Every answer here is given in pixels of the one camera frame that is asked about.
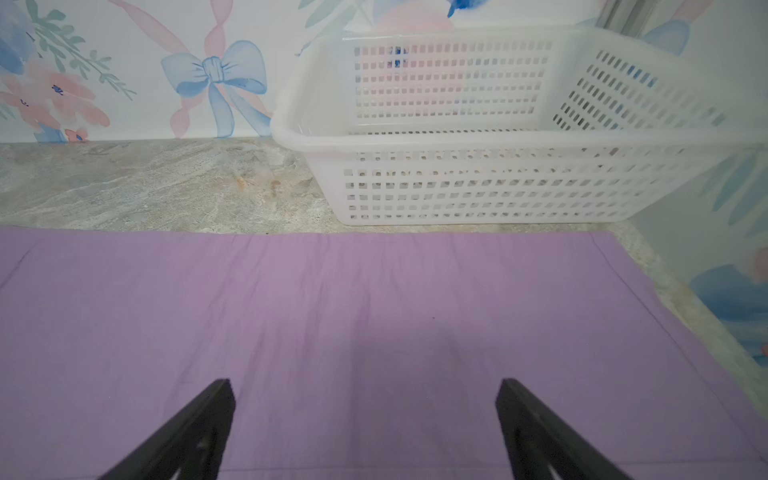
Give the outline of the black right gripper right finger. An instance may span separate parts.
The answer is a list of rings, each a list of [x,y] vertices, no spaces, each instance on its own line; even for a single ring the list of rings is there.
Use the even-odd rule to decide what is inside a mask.
[[[628,477],[520,381],[501,382],[495,407],[514,478]]]

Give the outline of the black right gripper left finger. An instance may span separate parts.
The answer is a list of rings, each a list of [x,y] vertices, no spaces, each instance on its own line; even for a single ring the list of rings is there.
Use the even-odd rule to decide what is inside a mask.
[[[217,379],[104,479],[216,479],[236,409],[231,382]]]

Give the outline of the purple long pants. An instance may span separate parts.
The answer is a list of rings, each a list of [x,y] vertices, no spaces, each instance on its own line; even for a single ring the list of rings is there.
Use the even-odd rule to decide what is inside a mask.
[[[507,479],[522,382],[635,479],[763,479],[767,423],[606,231],[1,232],[1,475],[90,479],[218,378],[225,479]]]

